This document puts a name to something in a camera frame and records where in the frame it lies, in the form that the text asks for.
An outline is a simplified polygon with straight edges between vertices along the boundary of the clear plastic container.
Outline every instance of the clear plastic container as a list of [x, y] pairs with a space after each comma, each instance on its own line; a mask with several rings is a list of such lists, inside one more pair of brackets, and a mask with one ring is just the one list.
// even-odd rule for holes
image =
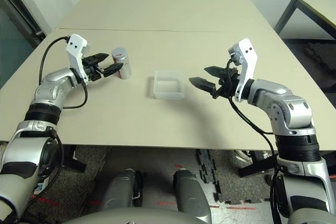
[[177, 71], [156, 71], [153, 93], [156, 99], [183, 99], [184, 83], [182, 74]]

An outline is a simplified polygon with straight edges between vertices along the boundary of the red line on floor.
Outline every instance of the red line on floor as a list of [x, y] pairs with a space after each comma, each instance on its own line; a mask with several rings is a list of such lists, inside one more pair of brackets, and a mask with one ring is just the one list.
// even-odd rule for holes
[[255, 207], [227, 207], [227, 209], [235, 209], [235, 210], [256, 210]]
[[155, 204], [159, 206], [169, 206], [169, 205], [176, 205], [176, 202], [158, 201], [158, 202], [155, 202]]
[[[31, 195], [31, 198], [34, 199], [36, 197], [36, 195]], [[44, 198], [44, 197], [40, 197], [37, 199], [38, 201], [41, 201], [41, 202], [44, 202], [44, 203], [48, 203], [48, 204], [51, 204], [52, 206], [54, 207], [58, 207], [59, 206], [59, 203], [51, 200], [51, 199], [47, 199], [47, 198]]]

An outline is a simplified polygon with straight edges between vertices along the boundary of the silver can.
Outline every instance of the silver can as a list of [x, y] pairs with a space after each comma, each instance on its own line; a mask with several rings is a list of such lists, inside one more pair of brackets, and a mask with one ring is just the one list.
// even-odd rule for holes
[[124, 65], [118, 71], [118, 75], [121, 79], [128, 79], [132, 75], [130, 59], [126, 52], [126, 49], [119, 47], [112, 51], [113, 61], [115, 63], [123, 63]]

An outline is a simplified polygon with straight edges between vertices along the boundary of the can lid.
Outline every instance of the can lid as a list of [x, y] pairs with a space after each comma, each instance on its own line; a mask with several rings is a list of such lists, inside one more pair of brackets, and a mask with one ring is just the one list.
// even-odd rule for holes
[[112, 57], [114, 59], [124, 58], [127, 55], [126, 49], [118, 47], [112, 50]]

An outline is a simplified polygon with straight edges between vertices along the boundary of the tabletop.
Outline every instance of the tabletop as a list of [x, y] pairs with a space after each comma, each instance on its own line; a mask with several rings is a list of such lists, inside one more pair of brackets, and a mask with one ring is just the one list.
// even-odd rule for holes
[[81, 0], [58, 28], [225, 31], [230, 20], [253, 23], [255, 15], [250, 0]]
[[[77, 33], [91, 44], [90, 54], [111, 53], [114, 48], [124, 47], [130, 56], [132, 77], [122, 80], [113, 75], [89, 83], [87, 104], [61, 114], [58, 133], [65, 144], [268, 150], [267, 143], [235, 114], [226, 99], [213, 100], [188, 81], [189, 77], [199, 76], [217, 83], [203, 69], [225, 67], [229, 47], [247, 37], [258, 55], [255, 79], [281, 83], [304, 97], [313, 109], [321, 150], [334, 150], [336, 144], [330, 140], [334, 134], [334, 107], [255, 6], [249, 0], [236, 3], [229, 12], [222, 10], [227, 9], [225, 5], [213, 7], [211, 13], [218, 10], [223, 14], [217, 26], [223, 28], [221, 31], [212, 31], [213, 16], [203, 20], [201, 31], [190, 31], [192, 25], [187, 29], [181, 26], [181, 31], [56, 29], [0, 90], [0, 140], [9, 140], [24, 118], [37, 87], [38, 68], [46, 47], [55, 38]], [[128, 24], [124, 17], [117, 17], [120, 22], [115, 24]], [[136, 17], [128, 18], [132, 23]], [[69, 66], [65, 47], [61, 42], [52, 47], [45, 74]], [[153, 97], [156, 70], [177, 70], [183, 74], [183, 100]], [[69, 95], [66, 105], [80, 104], [83, 97], [83, 90], [78, 88]], [[263, 130], [271, 130], [263, 111], [246, 102], [238, 106]]]
[[336, 29], [336, 0], [299, 0]]

